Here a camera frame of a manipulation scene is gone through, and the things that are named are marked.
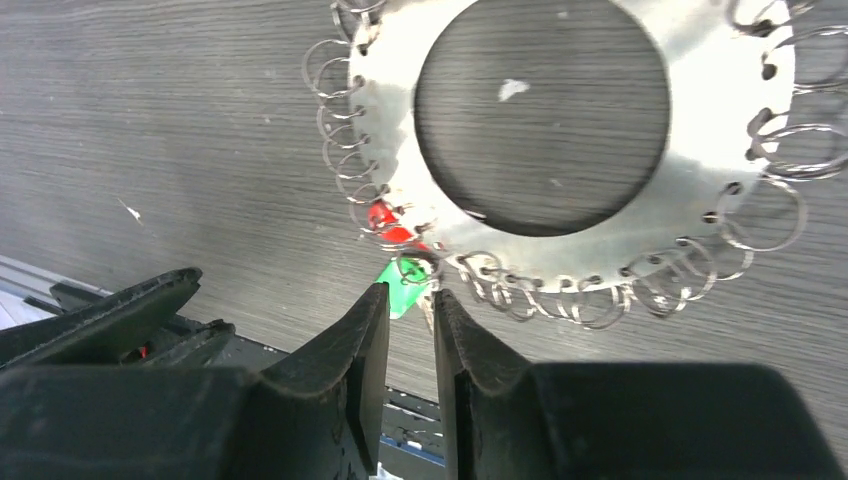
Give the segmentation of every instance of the wood grain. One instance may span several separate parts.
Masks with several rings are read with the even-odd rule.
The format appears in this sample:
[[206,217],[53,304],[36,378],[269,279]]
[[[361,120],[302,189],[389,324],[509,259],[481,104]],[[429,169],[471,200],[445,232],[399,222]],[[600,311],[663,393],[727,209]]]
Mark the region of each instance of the wood grain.
[[[565,27],[551,20],[562,11],[555,2],[524,3],[481,2],[448,30],[425,69],[419,128],[452,194],[509,228],[579,229],[613,212],[653,168],[662,75],[647,42],[603,0],[560,2]],[[846,21],[848,8],[823,0],[802,24]],[[319,158],[299,64],[332,34],[319,1],[3,2],[0,254],[110,289],[196,265],[203,288],[187,315],[298,347],[388,260],[350,225]],[[799,48],[804,78],[841,69],[842,40]],[[501,104],[506,78],[532,88]],[[799,106],[813,113],[794,118],[844,121],[836,97]],[[845,146],[812,136],[783,152],[816,159]],[[456,278],[448,285],[535,360],[779,368],[846,462],[845,182],[799,185],[812,208],[804,237],[671,320],[639,310],[603,334],[519,325],[473,304]],[[792,213],[766,191],[756,198],[765,206],[742,218],[765,242]],[[421,315],[396,321],[391,335],[389,383],[435,398]]]

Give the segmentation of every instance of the small hole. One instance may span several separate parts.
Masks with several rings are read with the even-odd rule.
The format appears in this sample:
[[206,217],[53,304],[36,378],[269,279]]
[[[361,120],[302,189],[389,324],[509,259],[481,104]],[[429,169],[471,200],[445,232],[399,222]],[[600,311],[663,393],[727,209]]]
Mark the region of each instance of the small hole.
[[724,187],[724,191],[728,195],[739,195],[742,193],[742,184],[739,182],[728,183],[727,186]]
[[774,33],[775,26],[771,20],[763,20],[762,22],[751,26],[751,35],[755,37],[765,38]]
[[763,80],[771,80],[775,75],[777,75],[777,65],[770,63],[763,65]]

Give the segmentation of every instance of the silver ring plate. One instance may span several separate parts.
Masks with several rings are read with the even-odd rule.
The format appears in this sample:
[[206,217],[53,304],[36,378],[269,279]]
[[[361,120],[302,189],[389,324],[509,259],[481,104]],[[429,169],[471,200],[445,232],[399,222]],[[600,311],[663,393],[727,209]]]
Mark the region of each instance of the silver ring plate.
[[[591,277],[601,280],[586,290],[611,288],[632,281],[621,275],[623,267],[630,266],[638,275],[663,268],[636,261],[645,254],[679,252],[675,243],[679,237],[718,233],[718,226],[705,223],[703,216],[715,210],[727,184],[743,186],[728,205],[731,211],[755,188],[768,162],[745,158],[751,147],[748,124],[765,107],[788,111],[795,79],[792,48],[776,50],[769,58],[778,67],[769,81],[762,78],[762,55],[789,38],[792,29],[783,26],[759,38],[739,33],[732,23],[747,20],[751,24],[760,16],[775,25],[785,24],[789,20],[786,4],[611,0],[642,27],[666,69],[669,130],[653,178],[611,218],[561,237],[515,235],[469,216],[433,180],[416,136],[414,106],[416,85],[430,49],[476,1],[389,0],[380,16],[379,37],[365,56],[353,48],[349,65],[351,78],[365,79],[365,86],[351,94],[350,103],[367,111],[354,118],[353,125],[358,134],[370,136],[370,142],[360,148],[366,165],[379,164],[372,181],[390,187],[384,198],[387,203],[415,207],[410,212],[420,218],[406,214],[401,218],[408,228],[435,219],[423,241],[443,244],[452,254],[447,258],[451,264],[457,265],[457,255],[485,251],[516,276],[541,279],[542,292],[560,292],[566,279],[572,286],[565,291],[573,292],[581,280]],[[734,6],[731,15],[728,12]],[[367,35],[360,28],[354,45],[367,41]],[[479,269],[486,266],[484,257],[467,261]]]

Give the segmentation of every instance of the green tape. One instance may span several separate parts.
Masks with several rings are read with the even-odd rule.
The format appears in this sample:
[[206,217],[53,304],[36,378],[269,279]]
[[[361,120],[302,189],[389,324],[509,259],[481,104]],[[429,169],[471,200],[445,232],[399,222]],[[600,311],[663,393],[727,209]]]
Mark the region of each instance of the green tape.
[[[406,281],[403,280],[401,270],[406,274]],[[427,271],[416,260],[401,258],[400,269],[394,260],[389,262],[377,277],[377,283],[389,284],[389,318],[397,320],[415,305],[418,297],[427,290],[427,284],[417,285],[412,282],[423,282],[426,279]]]

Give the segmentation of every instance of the chain of rings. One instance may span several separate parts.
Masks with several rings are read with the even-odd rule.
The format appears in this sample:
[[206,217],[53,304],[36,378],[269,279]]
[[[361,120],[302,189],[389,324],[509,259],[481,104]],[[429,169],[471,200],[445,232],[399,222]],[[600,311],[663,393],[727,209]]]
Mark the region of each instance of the chain of rings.
[[[776,145],[784,138],[799,133],[826,132],[841,137],[848,137],[848,133],[836,125],[827,123],[791,124],[770,133],[761,133],[766,124],[771,120],[777,117],[788,117],[790,113],[773,112],[768,108],[763,109],[749,124],[748,133],[751,136],[752,143],[746,156],[752,161],[762,158],[766,159],[769,164],[761,178],[761,182],[788,195],[794,202],[797,210],[797,220],[792,231],[783,240],[773,245],[757,246],[752,244],[752,239],[745,229],[729,217],[729,197],[739,194],[742,188],[739,184],[729,184],[719,196],[715,210],[706,213],[703,216],[703,221],[716,224],[719,228],[719,237],[729,246],[743,253],[742,261],[735,270],[731,272],[720,272],[712,253],[702,243],[703,239],[680,237],[676,240],[678,248],[674,250],[646,252],[640,258],[634,259],[631,265],[623,265],[619,271],[620,274],[622,277],[632,280],[611,287],[608,290],[611,297],[609,306],[599,315],[593,315],[592,318],[588,318],[585,311],[589,302],[585,290],[592,285],[601,283],[601,278],[597,276],[585,279],[562,277],[560,294],[554,299],[543,299],[542,294],[539,292],[539,288],[542,286],[541,280],[521,277],[510,272],[509,269],[504,268],[501,260],[491,252],[451,252],[445,245],[438,242],[430,245],[431,248],[424,247],[420,243],[422,241],[421,237],[432,222],[414,228],[414,231],[410,232],[411,237],[408,240],[401,243],[392,243],[383,240],[381,236],[394,228],[403,228],[400,222],[396,220],[383,221],[375,225],[373,222],[363,223],[358,218],[356,213],[357,207],[367,207],[383,201],[390,190],[387,185],[375,185],[369,182],[369,175],[378,168],[378,165],[376,162],[365,165],[361,161],[363,158],[362,154],[357,150],[358,147],[369,142],[370,138],[367,134],[348,143],[337,139],[344,131],[353,132],[353,125],[349,122],[355,117],[367,115],[368,112],[366,109],[361,106],[354,108],[347,107],[343,112],[339,112],[331,109],[330,104],[335,100],[341,100],[346,103],[351,94],[365,85],[365,79],[355,76],[350,79],[347,88],[330,93],[321,89],[321,81],[327,69],[334,64],[348,63],[349,57],[347,54],[345,56],[331,58],[314,72],[309,71],[309,61],[318,49],[335,45],[344,47],[348,51],[351,48],[357,48],[361,53],[366,53],[371,43],[379,36],[380,22],[378,14],[387,0],[371,0],[371,3],[368,5],[364,5],[361,2],[354,4],[352,3],[353,1],[355,0],[336,0],[330,5],[333,23],[338,31],[339,38],[323,40],[312,46],[304,55],[302,63],[303,80],[318,102],[316,121],[318,130],[324,139],[322,148],[324,163],[335,175],[339,191],[350,202],[350,217],[352,221],[365,234],[366,238],[373,240],[383,250],[395,254],[394,261],[401,273],[403,282],[415,284],[429,283],[433,284],[435,288],[439,288],[446,263],[444,260],[449,256],[456,255],[455,259],[460,279],[468,287],[472,297],[477,302],[490,304],[494,309],[505,313],[516,321],[527,322],[536,315],[542,315],[554,320],[565,320],[589,330],[604,330],[618,323],[630,312],[636,302],[641,303],[651,314],[660,318],[667,318],[678,313],[690,302],[704,298],[718,282],[731,281],[741,277],[753,264],[756,253],[775,252],[791,245],[798,239],[806,226],[808,208],[801,194],[791,186],[792,183],[831,178],[848,168],[848,152],[820,163],[802,165],[791,163],[778,154],[766,149],[766,145]],[[789,9],[789,21],[783,24],[775,25],[769,20],[762,20],[755,24],[742,25],[736,23],[734,20],[734,25],[741,35],[768,37],[775,30],[789,25],[794,19],[810,11],[817,1],[801,0],[797,2]],[[366,43],[354,45],[354,35],[346,28],[343,21],[344,16],[354,18],[358,22],[358,25],[355,26],[360,28],[364,26],[367,29],[368,35],[365,36],[367,38]],[[822,26],[796,33],[783,40],[771,50],[763,53],[763,78],[768,80],[776,74],[776,66],[769,63],[769,57],[775,50],[795,46],[815,37],[833,35],[848,35],[848,25]],[[842,92],[846,86],[848,86],[848,79],[829,80],[818,83],[796,82],[794,95],[837,93]],[[343,123],[336,128],[330,128],[326,124],[328,117],[334,121],[347,123]],[[340,150],[344,153],[344,156],[337,163],[334,163],[331,159],[331,150],[333,149]],[[360,160],[358,163],[363,165],[363,170],[356,173],[344,173],[343,170],[348,167],[349,162],[353,159]],[[345,182],[350,181],[359,181],[361,183],[353,191],[349,191]],[[391,206],[391,208],[398,216],[402,216],[410,208],[414,208],[414,205],[395,205]],[[689,258],[691,254],[700,256],[704,260],[705,266],[696,266]],[[428,262],[429,268],[427,269],[428,274],[426,278],[419,280],[416,276],[416,279],[413,280],[411,278],[413,274],[420,275],[420,270],[404,272],[401,263],[402,258],[415,258]],[[469,259],[471,258],[483,260],[485,266],[475,270],[469,263]],[[675,284],[682,285],[684,278],[693,277],[700,279],[700,287],[695,290],[689,286],[680,286],[677,291],[669,292],[656,281],[649,278],[649,276],[638,274],[634,265],[642,261],[648,261],[653,265],[662,265],[664,267],[662,271],[667,271],[670,274],[670,279]],[[567,293],[567,291],[574,290],[575,287],[577,293]],[[648,294],[640,293],[640,291],[646,291]],[[515,294],[523,296],[525,301],[515,301]]]

